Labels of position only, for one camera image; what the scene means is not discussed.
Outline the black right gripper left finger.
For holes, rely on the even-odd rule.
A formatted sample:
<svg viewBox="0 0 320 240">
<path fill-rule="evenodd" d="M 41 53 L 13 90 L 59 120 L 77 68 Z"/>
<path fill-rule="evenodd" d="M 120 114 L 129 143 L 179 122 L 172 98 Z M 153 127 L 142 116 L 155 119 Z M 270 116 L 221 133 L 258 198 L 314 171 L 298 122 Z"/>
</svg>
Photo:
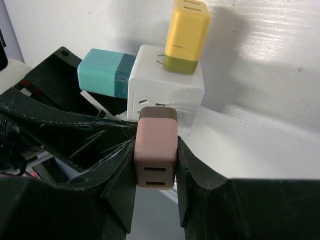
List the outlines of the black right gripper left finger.
<svg viewBox="0 0 320 240">
<path fill-rule="evenodd" d="M 0 179 L 3 240 L 124 240 L 136 195 L 130 140 L 69 182 L 34 177 Z"/>
</svg>

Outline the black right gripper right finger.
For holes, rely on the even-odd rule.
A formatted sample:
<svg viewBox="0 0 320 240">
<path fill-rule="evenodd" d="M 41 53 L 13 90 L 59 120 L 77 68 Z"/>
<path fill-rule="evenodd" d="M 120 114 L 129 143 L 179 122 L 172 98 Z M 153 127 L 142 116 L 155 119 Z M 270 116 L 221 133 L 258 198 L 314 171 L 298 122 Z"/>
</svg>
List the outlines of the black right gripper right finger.
<svg viewBox="0 0 320 240">
<path fill-rule="evenodd" d="M 177 141 L 177 198 L 187 240 L 317 240 L 320 182 L 227 178 Z"/>
</svg>

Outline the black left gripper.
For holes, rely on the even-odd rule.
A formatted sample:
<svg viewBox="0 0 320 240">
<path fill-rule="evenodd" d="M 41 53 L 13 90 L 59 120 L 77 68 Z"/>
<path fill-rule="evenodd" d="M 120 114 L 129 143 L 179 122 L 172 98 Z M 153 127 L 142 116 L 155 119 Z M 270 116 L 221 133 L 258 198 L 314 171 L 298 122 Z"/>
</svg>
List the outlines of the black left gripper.
<svg viewBox="0 0 320 240">
<path fill-rule="evenodd" d="M 81 59 L 61 47 L 0 96 L 0 111 L 38 146 L 82 172 L 132 141 L 135 123 L 104 118 L 82 94 Z"/>
</svg>

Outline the teal USB charger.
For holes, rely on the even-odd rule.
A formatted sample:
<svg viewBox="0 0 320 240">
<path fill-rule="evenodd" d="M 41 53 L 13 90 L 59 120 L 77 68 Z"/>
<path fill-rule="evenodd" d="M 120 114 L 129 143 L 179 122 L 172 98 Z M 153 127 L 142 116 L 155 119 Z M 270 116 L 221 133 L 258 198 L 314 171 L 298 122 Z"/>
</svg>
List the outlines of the teal USB charger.
<svg viewBox="0 0 320 240">
<path fill-rule="evenodd" d="M 128 98 L 129 77 L 136 56 L 92 48 L 77 67 L 79 88 L 109 97 Z"/>
</svg>

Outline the brown cube charger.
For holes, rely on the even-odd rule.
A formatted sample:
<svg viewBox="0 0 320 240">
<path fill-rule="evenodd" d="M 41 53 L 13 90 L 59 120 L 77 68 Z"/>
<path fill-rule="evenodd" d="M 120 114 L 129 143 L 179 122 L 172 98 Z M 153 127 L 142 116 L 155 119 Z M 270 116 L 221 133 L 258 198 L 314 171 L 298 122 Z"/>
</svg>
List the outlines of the brown cube charger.
<svg viewBox="0 0 320 240">
<path fill-rule="evenodd" d="M 141 110 L 133 161 L 139 187 L 173 188 L 178 161 L 178 115 L 175 109 L 147 106 Z"/>
</svg>

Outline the white cube socket adapter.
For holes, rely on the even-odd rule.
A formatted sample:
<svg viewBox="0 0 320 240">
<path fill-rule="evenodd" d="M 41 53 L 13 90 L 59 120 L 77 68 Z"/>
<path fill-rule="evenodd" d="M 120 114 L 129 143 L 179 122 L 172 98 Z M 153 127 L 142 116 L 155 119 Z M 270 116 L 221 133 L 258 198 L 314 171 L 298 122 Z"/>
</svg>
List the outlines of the white cube socket adapter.
<svg viewBox="0 0 320 240">
<path fill-rule="evenodd" d="M 127 120 L 137 122 L 144 107 L 171 107 L 177 111 L 178 135 L 187 138 L 205 89 L 202 66 L 194 74 L 163 68 L 164 48 L 142 45 L 128 80 Z"/>
</svg>

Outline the yellow two-port USB charger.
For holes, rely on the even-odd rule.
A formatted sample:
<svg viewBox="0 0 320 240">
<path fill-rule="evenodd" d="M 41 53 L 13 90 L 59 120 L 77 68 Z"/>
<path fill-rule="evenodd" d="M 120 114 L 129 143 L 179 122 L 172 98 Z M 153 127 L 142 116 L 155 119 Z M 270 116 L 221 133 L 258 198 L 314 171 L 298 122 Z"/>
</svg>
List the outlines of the yellow two-port USB charger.
<svg viewBox="0 0 320 240">
<path fill-rule="evenodd" d="M 175 0 L 164 49 L 167 71 L 192 75 L 198 65 L 211 22 L 207 5 L 198 0 Z"/>
</svg>

